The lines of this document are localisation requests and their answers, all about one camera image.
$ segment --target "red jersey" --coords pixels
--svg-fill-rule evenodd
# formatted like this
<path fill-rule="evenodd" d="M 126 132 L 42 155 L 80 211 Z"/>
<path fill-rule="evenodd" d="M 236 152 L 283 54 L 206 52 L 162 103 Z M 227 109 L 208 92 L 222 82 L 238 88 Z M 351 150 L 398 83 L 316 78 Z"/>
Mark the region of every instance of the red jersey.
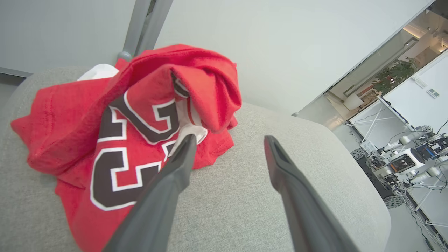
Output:
<path fill-rule="evenodd" d="M 216 52 L 170 46 L 117 68 L 113 78 L 39 90 L 30 115 L 11 123 L 29 165 L 57 177 L 86 252 L 106 245 L 185 135 L 201 135 L 193 169 L 231 148 L 227 129 L 241 106 L 236 67 Z"/>

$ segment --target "sofa cushion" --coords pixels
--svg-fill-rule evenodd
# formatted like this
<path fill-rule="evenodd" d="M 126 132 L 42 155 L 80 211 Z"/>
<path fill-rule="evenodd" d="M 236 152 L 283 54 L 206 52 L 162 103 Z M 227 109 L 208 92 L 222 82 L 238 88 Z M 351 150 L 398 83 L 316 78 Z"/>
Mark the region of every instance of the sofa cushion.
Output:
<path fill-rule="evenodd" d="M 88 69 L 34 74 L 0 113 L 0 251 L 79 251 L 54 177 L 32 170 L 10 128 L 30 112 L 38 89 L 76 80 Z M 192 171 L 181 193 L 168 251 L 292 251 L 281 196 L 272 188 L 264 135 L 275 136 L 361 251 L 383 251 L 390 216 L 367 176 L 323 126 L 250 104 L 236 114 L 235 146 L 212 166 Z"/>

